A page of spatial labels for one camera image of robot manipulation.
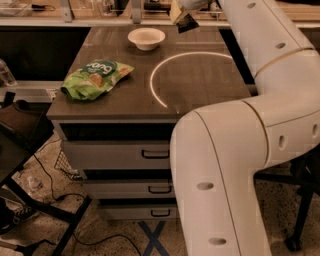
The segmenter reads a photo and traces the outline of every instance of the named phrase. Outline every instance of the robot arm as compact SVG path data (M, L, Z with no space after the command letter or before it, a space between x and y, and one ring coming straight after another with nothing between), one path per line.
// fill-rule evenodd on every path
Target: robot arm
M259 95L178 122L170 150L176 198L190 256L271 256L253 175L319 144L320 58L273 0L219 2Z

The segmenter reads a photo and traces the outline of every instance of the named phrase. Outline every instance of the white bowl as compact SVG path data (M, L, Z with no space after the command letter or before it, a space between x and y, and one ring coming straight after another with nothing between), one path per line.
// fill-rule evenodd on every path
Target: white bowl
M166 35L155 28L138 28L128 35L129 41L142 51L151 51L165 39Z

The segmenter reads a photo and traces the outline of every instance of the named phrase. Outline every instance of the drawer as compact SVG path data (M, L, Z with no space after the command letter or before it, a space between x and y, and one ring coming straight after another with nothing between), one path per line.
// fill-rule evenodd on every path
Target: drawer
M175 197L171 180L85 180L83 186L92 199Z
M121 202L98 205L98 212L104 220L163 220L179 218L178 207L175 200L150 201L140 204Z
M62 143L74 169L169 169L169 142L83 141Z

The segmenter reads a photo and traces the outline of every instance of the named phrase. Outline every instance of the green snack bag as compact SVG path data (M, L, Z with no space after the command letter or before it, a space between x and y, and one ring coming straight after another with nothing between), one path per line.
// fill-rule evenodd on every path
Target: green snack bag
M94 60L73 72L64 80L61 91L70 99L94 100L109 92L134 68L115 61Z

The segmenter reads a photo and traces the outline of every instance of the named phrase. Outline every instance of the chip bag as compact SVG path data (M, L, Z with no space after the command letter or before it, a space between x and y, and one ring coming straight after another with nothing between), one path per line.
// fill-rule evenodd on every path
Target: chip bag
M133 67L109 60L94 60L64 80L61 91L76 100L95 100L109 92Z

